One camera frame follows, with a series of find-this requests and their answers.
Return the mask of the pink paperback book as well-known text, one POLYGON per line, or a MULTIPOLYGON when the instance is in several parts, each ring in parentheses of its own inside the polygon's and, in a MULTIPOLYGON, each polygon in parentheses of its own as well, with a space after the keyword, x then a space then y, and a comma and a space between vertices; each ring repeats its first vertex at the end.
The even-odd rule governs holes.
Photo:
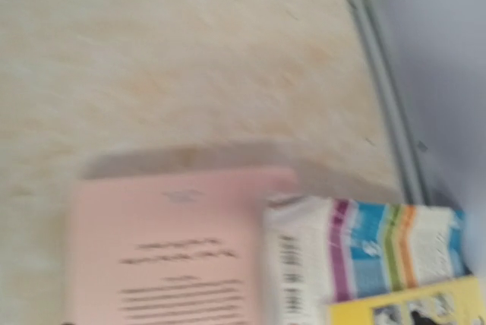
POLYGON ((264 207, 297 187, 285 166, 83 181, 68 221, 68 321, 264 323, 264 207))

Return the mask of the colourful comic booklet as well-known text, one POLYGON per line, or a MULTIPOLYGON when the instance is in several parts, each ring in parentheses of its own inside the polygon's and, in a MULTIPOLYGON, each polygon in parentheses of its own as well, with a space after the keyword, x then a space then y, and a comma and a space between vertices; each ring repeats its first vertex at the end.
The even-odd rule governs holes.
POLYGON ((265 212, 271 324, 483 324, 449 207, 316 196, 265 212))

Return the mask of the right aluminium frame post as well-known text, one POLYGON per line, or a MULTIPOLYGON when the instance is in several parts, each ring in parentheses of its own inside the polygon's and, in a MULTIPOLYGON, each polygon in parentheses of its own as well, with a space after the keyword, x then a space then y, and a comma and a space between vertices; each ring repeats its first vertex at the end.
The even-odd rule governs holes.
POLYGON ((408 204, 429 206, 431 199, 427 181, 421 168, 404 105, 399 97, 373 2, 372 0, 347 0, 347 2, 371 72, 403 198, 408 204))

